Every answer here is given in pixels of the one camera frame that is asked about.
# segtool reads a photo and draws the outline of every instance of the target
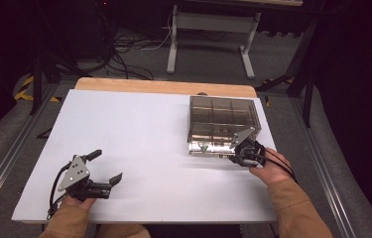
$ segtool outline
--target sleeve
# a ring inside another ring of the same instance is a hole
[[[84,237],[89,211],[62,204],[40,238]]]
[[[279,222],[281,238],[332,237],[307,194],[292,179],[268,187]]]

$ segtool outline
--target human hand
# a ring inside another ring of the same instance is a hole
[[[67,195],[63,200],[62,204],[75,206],[81,208],[83,210],[89,210],[92,207],[93,203],[95,203],[96,198],[87,198],[85,201],[79,201],[76,198]]]
[[[291,166],[291,163],[283,155],[279,154],[273,149],[266,148],[265,156],[266,158],[283,165],[283,163],[280,160],[278,160],[279,158],[284,163],[286,163],[288,166]],[[266,162],[265,167],[263,169],[251,167],[249,170],[251,174],[260,178],[262,182],[265,183],[266,185],[270,185],[275,181],[279,181],[283,179],[291,179],[291,176],[287,172],[285,172],[280,167],[274,165],[273,163],[269,161]]]

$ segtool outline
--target black cable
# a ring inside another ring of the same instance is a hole
[[[274,156],[276,159],[278,159],[279,161],[281,161],[285,166],[288,167],[288,169],[290,169],[290,171],[294,174],[294,171],[292,170],[292,168],[287,164],[285,163],[283,160],[281,160],[278,156],[274,155],[272,152],[270,151],[266,151],[267,153],[269,153],[270,155]]]
[[[138,78],[140,78],[140,79],[153,80],[153,78],[147,77],[147,76],[145,76],[145,75],[143,75],[143,74],[140,74],[140,73],[138,73],[138,72],[135,72],[135,71],[132,71],[132,70],[129,70],[129,69],[124,70],[124,69],[116,68],[116,67],[114,67],[114,66],[112,66],[112,65],[110,65],[110,64],[108,64],[107,66],[110,67],[110,68],[112,68],[112,69],[114,69],[114,70],[120,71],[120,72],[130,73],[130,74],[136,75],[136,76],[137,76]],[[119,75],[119,74],[117,74],[117,73],[115,73],[115,72],[112,72],[112,71],[110,71],[110,70],[108,70],[108,69],[107,69],[107,72],[112,73],[112,74],[114,74],[114,75]]]
[[[256,156],[256,157],[259,157],[259,158],[262,158],[276,166],[278,166],[279,168],[281,168],[284,172],[286,172],[288,175],[290,175],[290,177],[298,184],[298,181],[297,181],[297,178],[295,177],[294,175],[294,172],[291,170],[288,170],[286,167],[284,167],[283,165],[279,164],[278,162],[274,161],[274,160],[271,160],[267,157],[263,157],[263,156],[260,156],[259,154],[255,154],[255,153],[246,153],[246,154],[249,154],[249,155],[253,155],[253,156]]]
[[[272,230],[273,237],[279,238],[279,234],[278,235],[276,234],[275,228],[273,228],[273,225],[270,223],[269,226],[270,226],[270,229]]]
[[[46,17],[46,14],[44,13],[43,11],[43,8],[41,7],[40,3],[38,2],[38,0],[35,0],[35,4],[37,5],[38,7],[38,10],[40,10],[40,13],[41,13],[41,16],[43,17],[44,19],[44,22],[46,23],[47,27],[49,28],[50,32],[52,32],[57,44],[59,45],[59,48],[60,50],[62,50],[62,53],[64,54],[64,56],[66,57],[67,60],[70,60],[70,57],[68,56],[67,52],[64,50],[63,46],[62,46],[62,43],[60,42],[60,39],[57,35],[57,33],[55,32],[55,30],[53,29],[53,27],[51,26],[51,24],[49,23],[47,17]]]
[[[56,201],[54,201],[54,196],[55,196],[55,192],[56,192],[56,187],[57,187],[57,183],[59,182],[59,179],[60,177],[62,176],[62,173],[66,170],[68,170],[68,168],[70,167],[70,163],[68,163],[67,165],[65,165],[64,167],[62,167],[59,171],[59,173],[57,174],[57,177],[53,183],[53,188],[52,188],[52,192],[50,194],[50,209],[48,211],[48,216],[47,216],[47,220],[50,220],[53,215],[56,213],[56,211],[58,210],[58,203],[60,202],[60,200],[66,195],[63,194],[62,196],[60,196]]]
[[[133,48],[135,50],[141,50],[141,49],[145,49],[146,47],[150,47],[151,45],[155,45],[156,47],[159,46],[160,44],[162,43],[162,41],[154,41],[154,40],[151,40],[149,43],[147,43],[146,45],[142,46],[142,47],[139,47],[139,48]]]
[[[104,59],[104,61],[102,63],[100,63],[99,65],[97,66],[92,66],[92,67],[87,67],[87,68],[80,68],[80,70],[84,71],[84,72],[93,72],[93,71],[97,71],[97,70],[100,70],[102,69],[103,67],[105,67],[111,60],[111,57],[108,56]],[[63,68],[60,68],[60,67],[57,67],[57,69],[62,72],[62,73],[65,73],[65,74],[70,74],[71,71],[70,70],[65,70]]]
[[[118,36],[116,39],[114,39],[113,46],[115,47],[115,50],[116,50],[117,53],[126,54],[126,53],[130,52],[131,49],[135,49],[134,48],[135,44],[144,42],[145,40],[148,40],[148,38],[147,37],[141,37],[141,38],[139,38],[139,40],[136,40],[136,38],[133,35],[130,35],[129,33],[125,33],[125,34],[122,34],[122,35]]]
[[[118,62],[118,63],[122,64],[123,67],[124,67],[124,70],[123,70],[123,69],[116,68],[116,67],[112,66],[111,64],[108,64],[107,66],[108,66],[108,67],[111,67],[111,68],[114,69],[114,70],[125,72],[125,73],[126,73],[126,78],[129,78],[129,73],[130,73],[130,74],[137,75],[137,76],[138,76],[139,78],[141,78],[141,79],[154,80],[154,76],[153,76],[153,74],[152,74],[148,69],[143,68],[143,67],[139,67],[139,66],[134,66],[134,65],[126,64],[126,63],[124,62],[124,60],[121,58],[121,56],[120,56],[119,54],[115,53],[114,56],[112,56],[112,59],[113,59],[115,62]],[[133,71],[133,70],[130,69],[129,67],[135,67],[135,68],[140,68],[140,69],[142,69],[142,70],[145,70],[145,71],[146,71],[146,72],[147,72],[151,77],[148,77],[148,76],[145,76],[145,75],[143,75],[143,74],[141,74],[141,73],[138,73],[138,72],[136,72],[136,71]]]
[[[120,71],[121,71],[120,73],[116,73],[116,72],[113,72],[113,71],[111,71],[110,69],[106,68],[107,66],[108,66],[108,65],[106,65],[106,66],[104,67],[105,72],[107,73],[107,75],[108,75],[108,73],[111,73],[111,74],[116,75],[116,76],[119,76],[119,75],[121,75],[121,74],[124,74],[124,70],[120,70]]]

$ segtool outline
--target wire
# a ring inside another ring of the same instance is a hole
[[[142,48],[142,49],[140,49],[140,50],[150,50],[150,51],[152,51],[152,50],[157,50],[157,49],[159,49],[166,41],[167,41],[167,39],[168,39],[168,37],[171,37],[172,36],[172,32],[171,32],[171,26],[170,26],[170,21],[171,21],[171,18],[173,17],[173,11],[171,11],[171,13],[170,13],[170,16],[168,16],[168,21],[167,21],[167,26],[168,26],[168,34],[167,34],[167,36],[165,37],[165,39],[161,42],[161,44],[160,45],[158,45],[157,47],[155,47],[155,48]]]
[[[110,63],[108,63],[106,66],[110,67],[113,70],[124,72],[127,79],[129,78],[129,74],[133,74],[133,75],[139,77],[140,79],[146,79],[146,80],[154,80],[155,79],[150,70],[148,70],[146,68],[143,68],[143,67],[126,64],[124,62],[124,60],[121,58],[121,56],[116,51],[113,51],[113,54],[112,54],[111,58],[112,58],[113,61],[121,64],[124,69],[117,68],[117,67],[111,65]],[[150,75],[150,77],[146,76],[142,73],[139,73],[139,72],[136,72],[136,71],[132,70],[131,69],[132,67],[144,70],[146,73],[148,73]],[[107,68],[105,68],[105,70],[109,73],[117,75],[117,73],[114,73]]]
[[[274,238],[279,238],[279,234],[276,234],[275,228],[273,227],[272,223],[269,224],[270,229],[272,230],[272,234]]]
[[[294,173],[294,171],[292,170],[292,168],[287,164],[287,163],[285,163],[283,160],[281,160],[278,156],[276,156],[276,155],[274,155],[272,152],[270,152],[270,151],[266,151],[267,153],[269,153],[270,155],[272,155],[272,156],[274,156],[276,159],[278,159],[279,161],[281,161],[282,162],[282,164],[284,164],[285,166],[287,166],[288,167],[288,169],[290,169],[290,171],[292,172],[292,173]]]
[[[150,43],[146,44],[143,47],[140,47],[138,49],[135,48],[137,44],[144,43],[148,39],[149,39],[148,37],[143,37],[143,36],[140,36],[139,39],[136,39],[136,37],[133,36],[132,33],[123,33],[114,39],[113,47],[117,53],[125,54],[125,53],[130,52],[131,49],[140,50],[141,48],[144,48],[154,42],[154,41],[151,41]]]
[[[100,63],[99,65],[97,66],[92,66],[92,67],[87,67],[87,68],[80,68],[80,70],[84,71],[84,72],[93,72],[93,71],[97,71],[97,70],[100,70],[102,69],[103,67],[105,67],[109,61],[111,60],[111,56],[108,56],[104,59],[104,61],[102,63]],[[76,74],[76,73],[71,73],[70,70],[66,70],[64,68],[61,68],[61,67],[57,67],[57,69],[62,72],[62,73],[65,73],[67,75],[69,74]]]
[[[279,164],[278,162],[274,161],[274,160],[271,160],[267,157],[264,157],[264,156],[260,156],[259,154],[256,154],[256,153],[248,153],[248,152],[244,152],[245,154],[247,155],[253,155],[253,156],[256,156],[256,157],[259,157],[259,158],[262,158],[276,166],[278,166],[279,168],[281,168],[284,172],[286,172],[288,175],[290,175],[290,177],[296,182],[298,183],[297,181],[297,178],[295,177],[295,174],[294,174],[294,171],[292,169],[288,169],[286,167],[284,167],[283,165]]]
[[[53,183],[53,188],[52,188],[52,192],[50,194],[50,209],[48,211],[48,216],[47,216],[47,220],[50,220],[53,215],[56,213],[56,211],[58,210],[58,204],[59,202],[62,200],[62,198],[66,195],[66,192],[61,195],[56,201],[54,201],[54,196],[55,196],[55,192],[56,192],[56,187],[57,187],[57,183],[59,182],[59,179],[60,177],[62,176],[62,173],[66,170],[68,170],[68,168],[70,167],[70,164],[71,162],[69,162],[67,165],[65,165],[64,167],[62,167],[59,171],[59,173],[57,174],[57,177]]]
[[[70,60],[70,57],[68,56],[67,52],[64,50],[64,48],[62,47],[62,43],[60,42],[59,40],[59,37],[57,35],[57,33],[55,32],[55,30],[53,29],[53,27],[51,26],[51,24],[49,23],[47,17],[46,17],[46,14],[44,13],[43,11],[43,8],[41,7],[40,3],[38,2],[38,0],[35,0],[35,4],[37,5],[38,7],[38,10],[40,10],[40,13],[41,13],[41,16],[43,17],[44,19],[44,22],[46,23],[47,27],[49,28],[50,32],[52,32],[57,44],[59,45],[59,48],[60,50],[62,50],[62,53],[64,54],[64,56],[66,57],[67,60]]]

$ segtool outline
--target metal bar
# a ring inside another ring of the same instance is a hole
[[[36,55],[34,59],[34,101],[32,103],[31,115],[34,115],[42,103],[42,83],[43,71],[41,69],[42,59],[40,55]]]
[[[0,188],[5,182],[7,176],[12,171],[13,166],[19,159],[20,152],[24,148],[28,136],[30,135],[35,123],[40,118],[41,113],[44,111],[45,107],[47,106],[50,98],[52,97],[53,93],[57,88],[56,84],[51,84],[44,94],[44,102],[38,108],[36,114],[30,115],[28,117],[27,122],[25,123],[24,127],[22,128],[21,132],[17,136],[15,142],[13,143],[12,147],[9,149],[8,153],[4,157],[2,163],[0,164]]]
[[[291,104],[295,113],[301,114],[302,106],[298,102],[298,99],[290,98]],[[306,138],[308,139],[310,149],[312,151],[313,157],[312,161],[315,170],[318,174],[318,178],[321,182],[322,188],[324,189],[325,195],[327,197],[328,203],[330,205],[331,211],[333,212],[334,218],[336,219],[337,226],[339,227],[342,237],[351,238],[356,237],[355,232],[350,224],[349,218],[346,215],[346,211],[340,199],[340,195],[334,186],[331,176],[327,170],[327,166],[324,163],[321,152],[318,148],[318,144],[312,133],[312,130],[306,127],[303,117],[297,117],[301,128],[303,129]]]
[[[282,75],[278,78],[276,78],[275,80],[273,81],[270,81],[268,83],[265,83],[265,84],[262,84],[261,86],[258,86],[258,87],[255,87],[256,91],[266,91],[274,86],[277,86],[279,84],[281,84],[282,82],[285,82],[286,80],[290,79],[291,77],[290,76],[287,76],[287,75]]]
[[[160,0],[173,4],[173,0]],[[320,9],[309,9],[299,6],[279,5],[279,4],[263,4],[246,1],[224,1],[224,0],[177,0],[177,4],[191,6],[217,6],[217,7],[234,7],[235,9],[252,9],[260,13],[281,13],[281,14],[299,14],[308,17],[332,17],[335,14],[342,13],[346,10],[354,0],[344,0],[336,4],[332,9],[321,11]]]
[[[43,54],[43,57],[45,57],[43,59],[43,61],[52,60],[53,62],[58,62],[61,65],[63,65],[65,68],[67,68],[68,70],[70,70],[70,71],[76,73],[77,75],[79,75],[80,77],[92,77],[92,75],[90,75],[89,73],[81,70],[76,65],[74,65],[72,62],[65,61],[64,59],[59,58],[58,56],[56,56],[53,53],[45,52]]]
[[[254,20],[251,23],[251,29],[248,32],[247,44],[245,45],[244,50],[241,52],[243,55],[248,55],[248,52],[250,51],[251,45],[253,44],[254,35],[256,34],[257,26],[260,23],[260,16],[260,13],[256,13],[254,16]]]
[[[307,82],[306,87],[306,97],[304,98],[304,108],[303,108],[303,118],[306,122],[308,128],[310,125],[310,111],[311,111],[311,102],[312,102],[312,91],[314,88],[314,79],[312,78],[312,73],[309,75],[309,81]]]
[[[178,14],[177,27],[180,29],[249,33],[254,22],[251,17],[244,18],[180,12]]]
[[[177,59],[177,20],[179,14],[179,6],[174,5],[173,9],[173,27],[171,32],[171,47],[170,55],[168,57],[167,73],[173,74],[176,70],[176,59]]]

